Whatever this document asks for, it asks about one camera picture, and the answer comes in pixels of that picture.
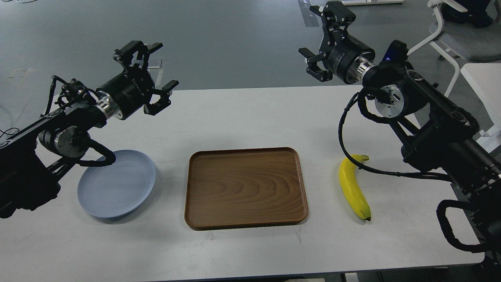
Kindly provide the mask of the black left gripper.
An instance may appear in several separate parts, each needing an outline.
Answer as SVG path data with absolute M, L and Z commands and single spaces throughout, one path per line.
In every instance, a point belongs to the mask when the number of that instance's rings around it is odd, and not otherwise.
M 171 80 L 161 89 L 154 89 L 151 78 L 149 57 L 163 47 L 163 43 L 145 44 L 140 40 L 132 40 L 124 47 L 116 49 L 114 60 L 123 68 L 122 71 L 97 88 L 100 98 L 105 96 L 113 102 L 113 116 L 126 120 L 138 109 L 143 108 L 145 114 L 155 116 L 170 104 L 170 96 L 180 83 Z M 158 95 L 155 103 L 150 103 L 152 95 Z

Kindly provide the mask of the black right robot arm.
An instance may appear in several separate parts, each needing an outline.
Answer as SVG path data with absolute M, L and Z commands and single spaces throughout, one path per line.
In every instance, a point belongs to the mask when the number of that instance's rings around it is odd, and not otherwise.
M 382 61 L 375 64 L 374 50 L 349 34 L 348 27 L 356 16 L 342 2 L 311 5 L 308 10 L 320 17 L 323 39 L 318 54 L 299 49 L 306 72 L 320 82 L 336 76 L 345 84 L 362 84 L 338 126 L 340 147 L 349 162 L 375 174 L 455 184 L 468 200 L 446 199 L 438 204 L 437 219 L 446 241 L 461 251 L 500 253 L 500 163 L 473 139 L 479 132 L 477 120 L 413 69 L 406 43 L 394 40 Z M 343 142 L 343 126 L 354 104 L 365 118 L 391 127 L 402 143 L 403 161 L 417 172 L 381 171 L 349 154 Z M 461 243 L 446 217 L 448 208 L 470 211 L 483 242 Z

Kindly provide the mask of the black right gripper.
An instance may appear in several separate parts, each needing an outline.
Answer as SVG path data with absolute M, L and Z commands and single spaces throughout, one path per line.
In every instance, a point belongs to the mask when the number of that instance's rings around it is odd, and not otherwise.
M 308 48 L 298 52 L 306 62 L 306 72 L 320 82 L 332 80 L 334 76 L 346 84 L 361 80 L 359 65 L 372 63 L 375 51 L 365 43 L 348 34 L 348 27 L 356 20 L 356 15 L 340 1 L 329 1 L 324 6 L 312 5 L 309 11 L 322 21 L 323 40 L 320 54 Z M 324 69 L 318 66 L 322 62 Z

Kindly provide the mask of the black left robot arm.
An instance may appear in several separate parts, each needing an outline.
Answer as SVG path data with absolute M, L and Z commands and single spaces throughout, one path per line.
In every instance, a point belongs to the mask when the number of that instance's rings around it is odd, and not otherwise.
M 157 89 L 148 71 L 151 54 L 162 43 L 131 41 L 115 50 L 123 71 L 93 90 L 82 82 L 52 77 L 49 101 L 40 119 L 1 142 L 0 214 L 34 211 L 57 198 L 59 181 L 73 166 L 104 167 L 114 153 L 91 139 L 89 130 L 108 119 L 126 120 L 138 109 L 155 116 L 170 104 L 177 80 Z

